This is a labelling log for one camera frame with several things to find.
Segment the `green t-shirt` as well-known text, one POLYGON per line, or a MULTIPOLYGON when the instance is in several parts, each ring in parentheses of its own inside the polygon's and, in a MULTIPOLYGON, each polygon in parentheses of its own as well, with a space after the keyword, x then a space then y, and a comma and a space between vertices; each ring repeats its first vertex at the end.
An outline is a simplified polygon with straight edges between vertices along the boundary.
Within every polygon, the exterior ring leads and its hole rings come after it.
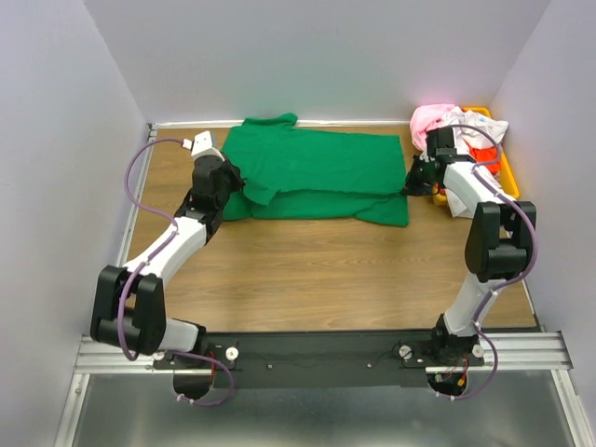
POLYGON ((247 118, 230 129, 223 152, 243 189, 224 208, 227 221, 249 218, 354 218, 405 227, 406 166, 400 138, 304 129, 292 113, 247 118))

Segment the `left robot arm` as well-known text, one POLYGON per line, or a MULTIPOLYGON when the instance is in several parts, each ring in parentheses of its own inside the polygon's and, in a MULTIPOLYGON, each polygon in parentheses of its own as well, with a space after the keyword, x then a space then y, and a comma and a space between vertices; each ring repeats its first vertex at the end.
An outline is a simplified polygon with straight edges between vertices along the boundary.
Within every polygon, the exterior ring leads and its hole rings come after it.
POLYGON ((128 359, 174 351, 187 368, 206 357, 206 329, 168 318, 165 289, 177 271, 213 238, 224 220, 224 207, 244 185, 240 170, 221 152, 209 149, 194 158, 192 186, 169 227, 142 254, 99 274, 90 336, 118 346, 128 359))

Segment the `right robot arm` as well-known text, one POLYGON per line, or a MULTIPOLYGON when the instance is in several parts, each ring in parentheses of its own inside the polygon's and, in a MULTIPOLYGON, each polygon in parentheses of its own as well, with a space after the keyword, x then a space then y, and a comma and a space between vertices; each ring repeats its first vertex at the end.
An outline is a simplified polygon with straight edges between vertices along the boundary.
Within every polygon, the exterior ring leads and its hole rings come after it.
POLYGON ((465 246, 467 276, 428 342, 429 356, 441 365, 472 353, 499 293, 523 280, 537 255, 535 205, 505 193, 486 163, 458 153, 454 130, 446 125, 427 133, 427 151, 414 157, 400 191, 404 196, 450 191, 472 214, 465 246))

